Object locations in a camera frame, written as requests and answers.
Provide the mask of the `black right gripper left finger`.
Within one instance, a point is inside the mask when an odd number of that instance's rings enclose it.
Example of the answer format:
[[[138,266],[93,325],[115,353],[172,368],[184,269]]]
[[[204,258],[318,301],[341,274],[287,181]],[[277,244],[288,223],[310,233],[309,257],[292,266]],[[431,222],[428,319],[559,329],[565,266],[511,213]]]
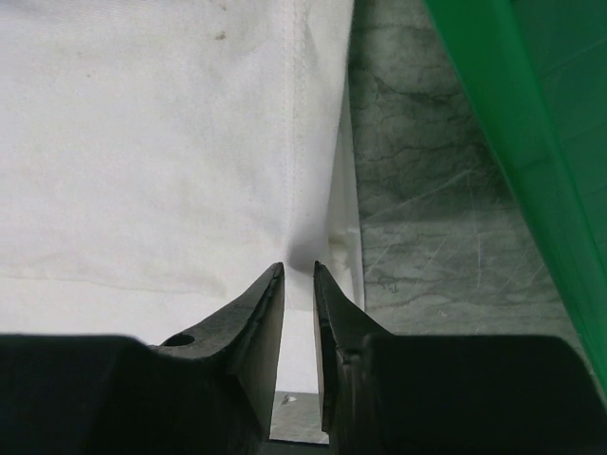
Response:
[[[268,438],[285,307],[271,265],[162,344],[1,338],[5,454],[255,454]]]

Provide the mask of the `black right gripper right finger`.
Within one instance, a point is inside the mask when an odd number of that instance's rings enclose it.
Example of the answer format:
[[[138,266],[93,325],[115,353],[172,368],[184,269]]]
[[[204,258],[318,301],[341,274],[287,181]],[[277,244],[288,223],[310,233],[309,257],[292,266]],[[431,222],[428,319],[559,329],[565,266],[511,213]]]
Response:
[[[602,454],[606,409],[546,336],[398,336],[314,267],[322,429],[336,454]]]

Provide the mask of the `white t shirt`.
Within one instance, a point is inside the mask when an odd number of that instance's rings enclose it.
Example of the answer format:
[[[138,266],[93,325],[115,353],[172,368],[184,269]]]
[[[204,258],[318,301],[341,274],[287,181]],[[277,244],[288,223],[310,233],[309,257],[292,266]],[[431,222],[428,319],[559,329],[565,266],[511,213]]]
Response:
[[[5,1],[1,329],[158,344],[285,266],[277,389],[318,389],[312,268],[361,301],[350,1]]]

